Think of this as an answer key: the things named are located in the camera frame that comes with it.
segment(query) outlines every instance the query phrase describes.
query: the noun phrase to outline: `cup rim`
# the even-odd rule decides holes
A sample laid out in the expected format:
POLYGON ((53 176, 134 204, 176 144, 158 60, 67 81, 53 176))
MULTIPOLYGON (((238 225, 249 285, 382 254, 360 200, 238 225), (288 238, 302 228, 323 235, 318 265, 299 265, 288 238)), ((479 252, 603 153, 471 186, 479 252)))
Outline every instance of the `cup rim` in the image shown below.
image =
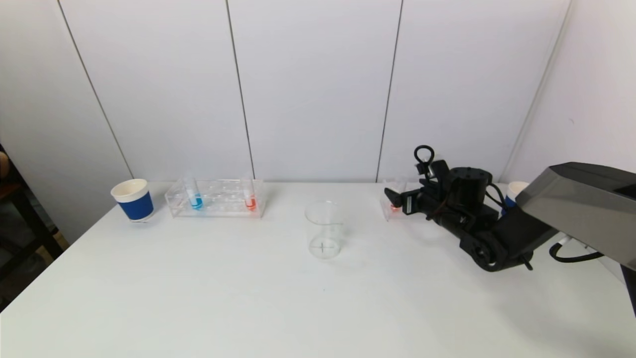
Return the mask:
POLYGON ((334 201, 331 200, 318 200, 318 201, 314 201, 310 204, 307 204, 307 206, 305 207, 305 219, 307 219, 307 221, 309 221, 310 223, 314 224, 314 225, 320 225, 320 226, 333 226, 333 225, 342 225, 343 224, 343 219, 340 219, 340 222, 332 222, 330 224, 323 224, 320 222, 316 222, 312 219, 309 218, 309 216, 307 215, 307 210, 309 209, 310 206, 313 206, 315 204, 331 204, 333 206, 335 206, 338 210, 340 209, 340 205, 334 201))
POLYGON ((146 179, 129 179, 126 180, 124 182, 121 182, 117 185, 115 185, 112 189, 111 189, 111 195, 115 198, 119 198, 119 199, 125 199, 127 197, 136 195, 137 193, 139 193, 140 191, 144 190, 146 187, 148 186, 148 181, 146 179), (133 192, 129 192, 128 194, 116 194, 117 190, 120 190, 122 187, 125 187, 127 185, 140 185, 139 188, 133 192))

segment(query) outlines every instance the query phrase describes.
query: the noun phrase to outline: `table leg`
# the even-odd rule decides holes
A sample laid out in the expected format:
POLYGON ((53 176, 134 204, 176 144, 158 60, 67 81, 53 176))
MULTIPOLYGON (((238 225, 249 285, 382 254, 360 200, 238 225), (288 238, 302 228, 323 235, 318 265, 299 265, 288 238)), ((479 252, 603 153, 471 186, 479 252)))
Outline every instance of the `table leg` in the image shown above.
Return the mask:
POLYGON ((54 260, 60 257, 63 252, 62 247, 58 245, 53 235, 51 235, 51 232, 42 222, 42 219, 40 219, 38 213, 33 206, 31 206, 29 198, 24 194, 24 191, 18 190, 14 192, 11 195, 11 202, 36 235, 36 240, 44 246, 51 257, 53 257, 54 260))

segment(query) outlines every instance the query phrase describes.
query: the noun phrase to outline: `table surface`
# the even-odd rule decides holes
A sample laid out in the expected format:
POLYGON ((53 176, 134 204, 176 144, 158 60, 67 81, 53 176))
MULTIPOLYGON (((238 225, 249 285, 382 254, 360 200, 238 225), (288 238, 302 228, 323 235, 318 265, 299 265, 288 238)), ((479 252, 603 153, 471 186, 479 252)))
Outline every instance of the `table surface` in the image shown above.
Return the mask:
MULTIPOLYGON (((0 315, 2 358, 636 357, 625 287, 599 262, 482 271, 423 215, 386 221, 381 184, 268 183, 261 220, 129 222, 113 208, 0 315), (307 251, 304 207, 347 213, 307 251)), ((563 255, 586 252, 574 243, 563 255)))

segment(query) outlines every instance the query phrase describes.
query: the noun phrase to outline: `paper cup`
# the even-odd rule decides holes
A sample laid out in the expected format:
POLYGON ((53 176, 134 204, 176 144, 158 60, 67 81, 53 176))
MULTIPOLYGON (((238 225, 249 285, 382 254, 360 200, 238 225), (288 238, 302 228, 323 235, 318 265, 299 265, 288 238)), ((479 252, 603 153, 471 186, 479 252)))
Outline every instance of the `paper cup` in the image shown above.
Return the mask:
POLYGON ((111 195, 130 221, 144 221, 152 216, 155 210, 150 199, 148 182, 144 179, 121 182, 111 190, 111 195))
MULTIPOLYGON (((508 184, 508 190, 506 191, 506 205, 508 208, 516 206, 517 195, 519 195, 519 193, 522 192, 528 185, 530 184, 526 182, 512 182, 508 184)), ((501 214, 505 215, 506 211, 501 210, 501 214)))

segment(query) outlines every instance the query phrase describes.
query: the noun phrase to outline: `test tube with blue liquid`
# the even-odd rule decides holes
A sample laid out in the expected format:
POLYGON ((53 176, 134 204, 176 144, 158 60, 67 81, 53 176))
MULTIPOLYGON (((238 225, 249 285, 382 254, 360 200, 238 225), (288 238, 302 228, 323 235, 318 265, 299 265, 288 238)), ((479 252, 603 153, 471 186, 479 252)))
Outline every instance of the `test tube with blue liquid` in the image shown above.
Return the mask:
POLYGON ((187 175, 183 179, 183 185, 186 187, 186 193, 192 208, 194 210, 201 210, 203 208, 203 199, 201 198, 201 193, 198 191, 197 181, 193 176, 187 175))

